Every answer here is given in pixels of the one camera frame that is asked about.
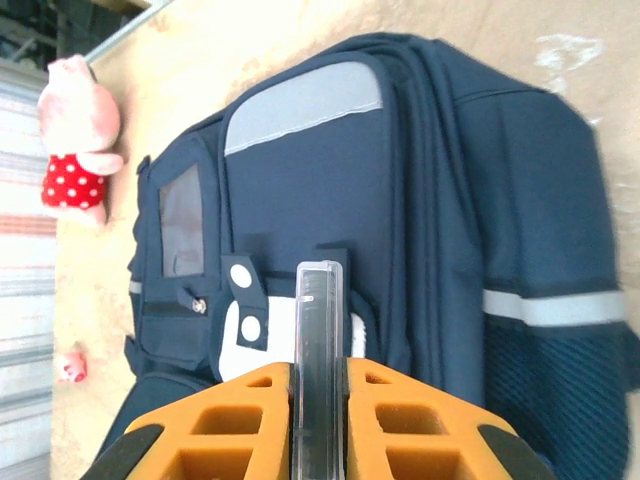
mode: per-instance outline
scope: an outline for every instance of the wall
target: wall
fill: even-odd
[[[39,202],[44,78],[0,63],[0,479],[49,477],[56,224]]]

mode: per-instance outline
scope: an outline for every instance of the metal rail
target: metal rail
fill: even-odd
[[[156,15],[160,10],[162,10],[167,5],[173,3],[173,0],[161,0],[159,2],[154,2],[152,6],[144,10],[140,15],[135,17],[129,23],[127,23],[120,30],[115,32],[109,38],[107,38],[104,42],[98,45],[96,48],[91,50],[87,55],[85,55],[85,59],[87,63],[91,63],[96,61],[98,58],[103,56],[113,47],[118,45],[122,40],[127,38],[131,33],[133,33],[139,26],[146,23],[150,20],[154,15]]]

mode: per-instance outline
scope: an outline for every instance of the black rubber edge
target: black rubber edge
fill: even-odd
[[[126,480],[163,432],[162,425],[146,425],[125,433],[94,462],[80,480]]]
[[[493,425],[478,431],[513,480],[555,480],[555,476],[520,437]]]

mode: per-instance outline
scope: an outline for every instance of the white button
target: white button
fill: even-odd
[[[256,317],[248,316],[242,321],[242,336],[248,342],[255,342],[260,336],[260,320]]]
[[[249,288],[251,286],[251,272],[244,265],[236,264],[229,271],[231,280],[240,288]]]

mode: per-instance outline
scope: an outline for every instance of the small pink toy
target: small pink toy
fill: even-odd
[[[61,355],[58,361],[60,380],[78,383],[87,376],[87,361],[82,352],[70,352]]]
[[[123,158],[109,149],[120,133],[120,113],[81,55],[56,60],[38,101],[42,140],[49,164],[41,200],[47,212],[89,226],[107,221],[106,176]]]

